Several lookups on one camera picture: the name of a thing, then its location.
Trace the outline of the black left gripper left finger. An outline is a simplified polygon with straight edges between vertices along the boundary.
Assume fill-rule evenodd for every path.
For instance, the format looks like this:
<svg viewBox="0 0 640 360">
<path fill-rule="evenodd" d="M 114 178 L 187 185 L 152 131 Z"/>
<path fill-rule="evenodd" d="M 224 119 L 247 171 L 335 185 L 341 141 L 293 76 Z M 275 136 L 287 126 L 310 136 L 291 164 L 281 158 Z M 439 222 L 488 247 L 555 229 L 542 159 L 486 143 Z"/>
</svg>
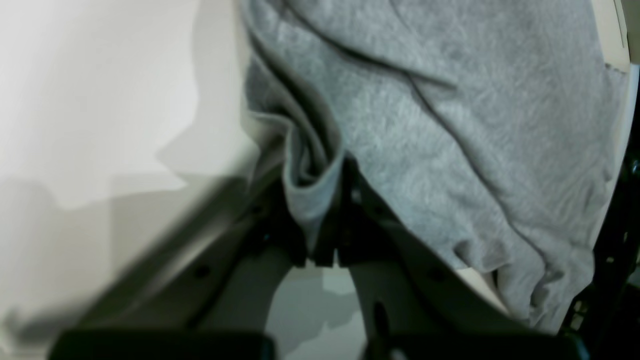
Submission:
<svg viewBox="0 0 640 360">
<path fill-rule="evenodd" d="M 274 295 L 307 262 L 278 170 L 240 199 L 230 224 L 166 280 L 146 255 L 55 341 L 52 360 L 276 360 L 266 332 Z"/>
</svg>

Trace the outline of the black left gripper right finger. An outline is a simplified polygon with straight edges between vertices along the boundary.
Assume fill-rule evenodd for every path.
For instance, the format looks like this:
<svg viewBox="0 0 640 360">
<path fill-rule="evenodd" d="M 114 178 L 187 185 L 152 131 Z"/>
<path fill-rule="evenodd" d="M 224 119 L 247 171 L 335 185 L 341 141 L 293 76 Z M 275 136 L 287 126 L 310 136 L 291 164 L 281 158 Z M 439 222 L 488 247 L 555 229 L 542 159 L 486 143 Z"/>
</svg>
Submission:
<svg viewBox="0 0 640 360">
<path fill-rule="evenodd" d="M 364 360 L 588 360 L 574 335 L 547 335 L 471 289 L 398 219 L 354 158 L 342 163 L 314 264 L 349 271 Z"/>
</svg>

